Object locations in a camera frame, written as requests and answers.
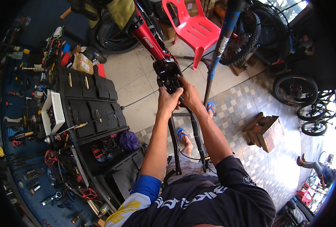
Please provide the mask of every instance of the bare foot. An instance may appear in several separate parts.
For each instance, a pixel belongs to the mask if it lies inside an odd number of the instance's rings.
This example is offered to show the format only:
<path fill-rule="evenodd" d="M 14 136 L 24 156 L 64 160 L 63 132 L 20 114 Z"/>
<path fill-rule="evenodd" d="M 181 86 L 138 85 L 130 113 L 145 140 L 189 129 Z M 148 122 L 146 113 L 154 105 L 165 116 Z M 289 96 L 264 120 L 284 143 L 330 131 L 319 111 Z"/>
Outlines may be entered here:
<path fill-rule="evenodd" d="M 209 115 L 211 118 L 213 118 L 214 112 L 216 111 L 215 108 L 214 108 L 214 106 L 211 106 L 210 104 L 208 104 L 206 110 L 207 110 L 208 115 Z"/>
<path fill-rule="evenodd" d="M 178 133 L 178 139 L 181 137 L 181 134 L 186 134 L 185 131 L 181 131 Z M 181 150 L 183 153 L 186 153 L 189 157 L 191 156 L 191 150 L 193 149 L 192 142 L 189 140 L 188 136 L 183 135 L 181 143 L 184 145 L 184 148 Z"/>

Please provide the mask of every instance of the small red chair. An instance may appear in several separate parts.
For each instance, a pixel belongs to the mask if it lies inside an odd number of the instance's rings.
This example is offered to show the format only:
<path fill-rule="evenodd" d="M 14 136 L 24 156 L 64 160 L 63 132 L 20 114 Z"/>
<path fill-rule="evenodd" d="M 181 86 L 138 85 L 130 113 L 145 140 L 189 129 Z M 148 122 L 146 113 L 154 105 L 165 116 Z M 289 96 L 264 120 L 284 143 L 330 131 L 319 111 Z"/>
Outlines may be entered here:
<path fill-rule="evenodd" d="M 174 25 L 173 19 L 167 8 L 167 2 L 177 7 L 179 26 Z M 217 43 L 221 29 L 208 20 L 203 13 L 200 0 L 196 0 L 198 15 L 191 17 L 188 14 L 184 0 L 162 0 L 163 8 L 176 32 L 173 44 L 179 37 L 194 50 L 193 70 L 197 69 L 203 53 L 213 44 Z"/>
<path fill-rule="evenodd" d="M 303 181 L 303 183 L 306 185 L 307 190 L 305 192 L 297 190 L 297 194 L 298 194 L 298 197 L 302 197 L 302 198 L 299 198 L 299 199 L 302 202 L 304 202 L 306 204 L 306 206 L 308 207 L 310 205 L 310 203 L 312 202 L 313 196 L 309 193 L 310 186 L 304 181 Z"/>

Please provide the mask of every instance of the blue sleeve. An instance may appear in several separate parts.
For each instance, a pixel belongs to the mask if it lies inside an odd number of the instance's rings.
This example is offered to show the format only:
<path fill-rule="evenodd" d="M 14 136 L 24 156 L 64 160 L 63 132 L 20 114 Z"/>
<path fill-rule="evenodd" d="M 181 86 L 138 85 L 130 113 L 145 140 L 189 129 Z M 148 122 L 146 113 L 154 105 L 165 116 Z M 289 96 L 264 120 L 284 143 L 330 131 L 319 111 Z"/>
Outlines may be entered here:
<path fill-rule="evenodd" d="M 141 193 L 150 198 L 150 201 L 153 203 L 159 194 L 159 188 L 162 182 L 155 177 L 148 175 L 140 175 L 137 182 L 135 182 L 133 190 L 130 194 Z"/>

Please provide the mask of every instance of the plastic bottle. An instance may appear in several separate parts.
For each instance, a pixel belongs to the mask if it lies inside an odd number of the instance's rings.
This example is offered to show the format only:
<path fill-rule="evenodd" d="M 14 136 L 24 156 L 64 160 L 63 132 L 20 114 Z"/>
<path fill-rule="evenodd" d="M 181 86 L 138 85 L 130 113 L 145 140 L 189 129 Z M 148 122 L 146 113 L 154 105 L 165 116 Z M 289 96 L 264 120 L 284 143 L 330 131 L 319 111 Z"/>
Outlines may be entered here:
<path fill-rule="evenodd" d="M 40 101 L 40 99 L 43 97 L 43 92 L 35 91 L 35 92 L 32 92 L 32 95 L 35 100 Z"/>
<path fill-rule="evenodd" d="M 41 92 L 45 90 L 44 85 L 34 85 L 34 88 L 37 89 L 38 91 L 41 91 Z"/>
<path fill-rule="evenodd" d="M 101 64 L 104 64 L 104 63 L 107 62 L 107 59 L 106 59 L 104 56 L 102 56 L 102 54 L 99 54 L 99 53 L 97 53 L 97 52 L 94 52 L 93 54 L 95 55 L 95 58 L 96 58 L 98 61 L 101 62 Z"/>
<path fill-rule="evenodd" d="M 7 56 L 13 59 L 21 59 L 23 57 L 23 52 L 14 52 L 11 54 L 7 54 Z"/>

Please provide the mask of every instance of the person's arm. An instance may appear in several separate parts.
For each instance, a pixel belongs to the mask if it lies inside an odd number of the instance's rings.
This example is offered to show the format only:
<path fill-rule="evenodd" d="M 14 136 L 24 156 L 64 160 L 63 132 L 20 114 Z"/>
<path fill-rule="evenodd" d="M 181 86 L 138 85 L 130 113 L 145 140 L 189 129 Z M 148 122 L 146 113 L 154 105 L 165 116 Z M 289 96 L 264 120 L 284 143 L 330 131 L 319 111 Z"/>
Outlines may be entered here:
<path fill-rule="evenodd" d="M 327 186 L 325 184 L 325 180 L 324 180 L 323 174 L 321 174 L 319 176 L 319 179 L 320 179 L 320 184 L 322 185 L 323 190 L 325 190 L 327 188 Z"/>
<path fill-rule="evenodd" d="M 189 107 L 197 116 L 202 129 L 208 155 L 214 165 L 217 165 L 225 157 L 233 155 L 230 145 L 216 123 L 208 115 L 206 108 L 202 105 L 198 92 L 186 78 L 178 77 L 184 87 L 183 104 Z"/>
<path fill-rule="evenodd" d="M 167 162 L 167 127 L 168 120 L 174 109 L 180 109 L 178 106 L 179 97 L 183 89 L 179 88 L 172 95 L 169 95 L 166 88 L 159 88 L 158 112 L 155 119 L 155 125 L 152 137 L 141 167 L 141 174 L 155 177 L 163 180 L 166 162 Z"/>

